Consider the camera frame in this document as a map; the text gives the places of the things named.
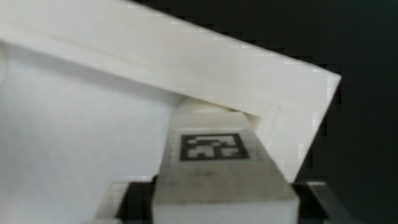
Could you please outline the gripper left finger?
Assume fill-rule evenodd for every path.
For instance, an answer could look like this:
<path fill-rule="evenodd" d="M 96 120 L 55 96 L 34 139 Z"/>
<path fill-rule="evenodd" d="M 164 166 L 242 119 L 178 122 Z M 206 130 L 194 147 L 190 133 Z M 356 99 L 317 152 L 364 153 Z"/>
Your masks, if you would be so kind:
<path fill-rule="evenodd" d="M 153 224 L 155 186 L 155 180 L 110 184 L 94 215 L 94 224 Z"/>

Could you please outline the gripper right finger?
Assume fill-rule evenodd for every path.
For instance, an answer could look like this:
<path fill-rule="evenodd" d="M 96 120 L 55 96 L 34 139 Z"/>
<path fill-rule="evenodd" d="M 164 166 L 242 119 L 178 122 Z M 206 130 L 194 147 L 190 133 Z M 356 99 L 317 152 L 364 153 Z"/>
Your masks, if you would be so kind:
<path fill-rule="evenodd" d="M 325 182 L 295 182 L 299 224 L 356 224 L 356 219 Z"/>

